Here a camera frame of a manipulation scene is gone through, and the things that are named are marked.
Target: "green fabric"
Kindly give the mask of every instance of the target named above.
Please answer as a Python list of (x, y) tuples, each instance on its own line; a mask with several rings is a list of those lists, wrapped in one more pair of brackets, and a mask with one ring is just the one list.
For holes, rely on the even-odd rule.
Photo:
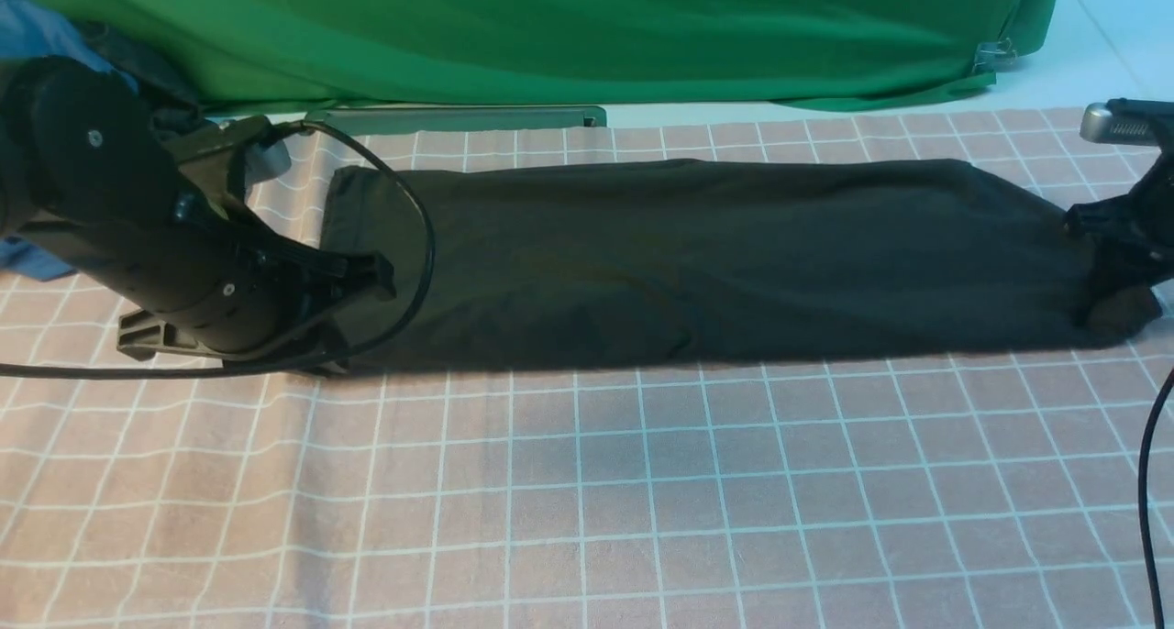
[(785, 100), (981, 90), (980, 43), (1038, 48), (1054, 0), (34, 0), (155, 45), (209, 106)]

